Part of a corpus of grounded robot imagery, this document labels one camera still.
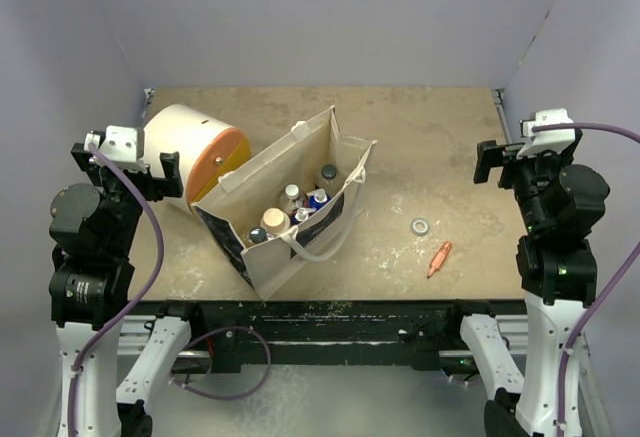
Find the orange bottle blue pump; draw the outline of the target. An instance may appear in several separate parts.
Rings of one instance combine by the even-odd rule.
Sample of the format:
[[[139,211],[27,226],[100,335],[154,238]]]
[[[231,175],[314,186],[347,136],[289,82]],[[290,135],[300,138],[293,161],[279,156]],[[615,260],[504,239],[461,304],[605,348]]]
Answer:
[[[307,193],[308,204],[311,209],[318,211],[322,207],[324,207],[330,200],[331,197],[326,192],[325,189],[317,188],[313,191]]]

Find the small square bottle dark cap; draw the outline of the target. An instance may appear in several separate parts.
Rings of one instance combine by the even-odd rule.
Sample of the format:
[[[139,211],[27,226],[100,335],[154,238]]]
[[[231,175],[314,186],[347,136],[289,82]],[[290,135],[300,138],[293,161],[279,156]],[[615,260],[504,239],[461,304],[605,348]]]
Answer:
[[[268,240],[268,233],[263,227],[257,226],[249,231],[248,238],[252,244],[260,244]]]

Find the canvas tote bag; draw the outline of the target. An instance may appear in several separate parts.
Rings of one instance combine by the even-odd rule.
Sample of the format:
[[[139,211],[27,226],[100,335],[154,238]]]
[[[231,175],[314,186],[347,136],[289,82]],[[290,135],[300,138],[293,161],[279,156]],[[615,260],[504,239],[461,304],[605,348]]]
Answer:
[[[195,213],[267,300],[303,266],[328,261],[343,246],[362,210],[374,148],[342,134],[329,108],[220,177]]]

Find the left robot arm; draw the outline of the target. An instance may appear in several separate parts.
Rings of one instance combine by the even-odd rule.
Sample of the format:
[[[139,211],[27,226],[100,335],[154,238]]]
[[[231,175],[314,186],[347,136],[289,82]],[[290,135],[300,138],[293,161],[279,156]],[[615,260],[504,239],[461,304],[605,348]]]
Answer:
[[[51,206],[49,234],[54,272],[49,283],[51,319],[60,344],[61,436],[149,436],[152,417],[140,394],[116,395],[117,348],[124,317],[136,306],[128,297],[134,274],[129,253],[139,219],[146,215],[156,236],[155,282],[164,260],[164,239],[150,205],[179,197],[183,186],[178,153],[159,156],[162,177],[149,166],[127,170],[113,162],[92,136],[71,155],[89,178],[59,191]]]

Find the small clear bottle white cap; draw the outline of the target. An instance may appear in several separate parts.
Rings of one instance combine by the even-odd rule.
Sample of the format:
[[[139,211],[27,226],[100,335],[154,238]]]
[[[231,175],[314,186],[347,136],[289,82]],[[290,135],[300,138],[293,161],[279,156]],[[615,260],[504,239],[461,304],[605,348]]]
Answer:
[[[298,208],[304,206],[305,195],[300,191],[299,186],[296,184],[288,184],[280,196],[280,209],[284,213],[292,215]]]

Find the clear square bottle dark cap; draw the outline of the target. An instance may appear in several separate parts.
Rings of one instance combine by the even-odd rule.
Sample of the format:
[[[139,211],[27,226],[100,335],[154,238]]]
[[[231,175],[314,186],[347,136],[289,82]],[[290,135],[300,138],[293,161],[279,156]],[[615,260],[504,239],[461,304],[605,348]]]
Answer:
[[[342,189],[346,177],[334,164],[325,164],[314,177],[316,189],[323,189],[330,198],[334,198]]]

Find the white bottle beige cap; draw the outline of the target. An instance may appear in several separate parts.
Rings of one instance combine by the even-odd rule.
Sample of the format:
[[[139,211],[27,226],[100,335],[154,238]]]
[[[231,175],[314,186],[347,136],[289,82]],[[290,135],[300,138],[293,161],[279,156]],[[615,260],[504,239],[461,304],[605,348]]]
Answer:
[[[260,226],[271,236],[278,236],[291,227],[291,217],[279,208],[269,208],[263,213]]]

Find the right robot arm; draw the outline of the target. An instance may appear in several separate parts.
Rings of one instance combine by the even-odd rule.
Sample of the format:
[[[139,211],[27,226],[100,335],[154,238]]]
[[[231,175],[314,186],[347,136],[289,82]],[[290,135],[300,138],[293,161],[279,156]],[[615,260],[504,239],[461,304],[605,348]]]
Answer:
[[[604,216],[610,188],[576,164],[571,142],[525,154],[522,144],[481,142],[473,180],[494,168],[512,190],[526,233],[516,263],[527,310],[526,368],[520,372],[491,314],[459,314],[445,323],[446,340],[469,348],[487,392],[488,436],[580,436],[580,365],[572,360],[578,322],[596,296],[597,263],[587,240]]]

